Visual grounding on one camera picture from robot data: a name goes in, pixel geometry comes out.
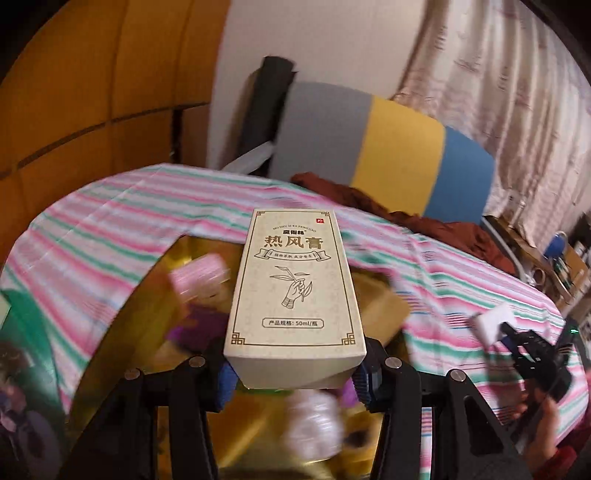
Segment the person's right hand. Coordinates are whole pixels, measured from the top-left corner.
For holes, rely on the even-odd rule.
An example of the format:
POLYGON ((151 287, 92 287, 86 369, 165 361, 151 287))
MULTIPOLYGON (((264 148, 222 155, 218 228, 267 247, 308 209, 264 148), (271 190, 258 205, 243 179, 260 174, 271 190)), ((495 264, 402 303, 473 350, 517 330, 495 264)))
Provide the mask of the person's right hand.
POLYGON ((560 418, 557 403, 551 396, 546 395, 538 388, 521 393, 521 403, 515 407, 513 418, 519 419, 532 403, 538 404, 542 418, 533 439, 527 444, 522 456, 530 470, 534 472, 557 453, 556 438, 560 418))

